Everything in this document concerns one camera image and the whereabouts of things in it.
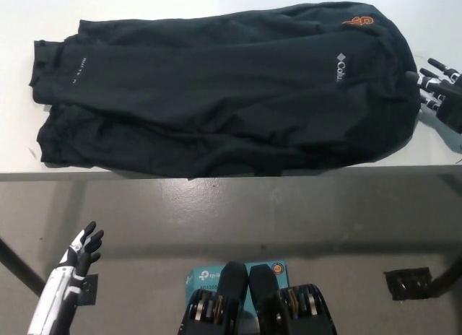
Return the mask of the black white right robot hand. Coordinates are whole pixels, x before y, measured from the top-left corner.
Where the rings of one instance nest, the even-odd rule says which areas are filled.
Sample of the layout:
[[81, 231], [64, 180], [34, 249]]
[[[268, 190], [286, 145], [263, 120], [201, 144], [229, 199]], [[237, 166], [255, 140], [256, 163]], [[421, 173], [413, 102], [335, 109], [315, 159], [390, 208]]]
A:
[[420, 91], [422, 109], [431, 111], [437, 120], [461, 134], [461, 72], [434, 58], [427, 63], [442, 76], [421, 68], [418, 72], [407, 71], [406, 80]]

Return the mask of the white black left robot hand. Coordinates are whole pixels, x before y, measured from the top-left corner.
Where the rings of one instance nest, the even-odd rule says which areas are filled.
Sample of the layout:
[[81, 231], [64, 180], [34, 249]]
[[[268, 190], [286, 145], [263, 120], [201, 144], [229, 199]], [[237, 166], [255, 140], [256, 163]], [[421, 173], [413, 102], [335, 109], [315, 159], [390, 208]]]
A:
[[84, 281], [101, 257], [104, 231], [91, 221], [72, 240], [50, 273], [28, 327], [28, 334], [69, 334]]

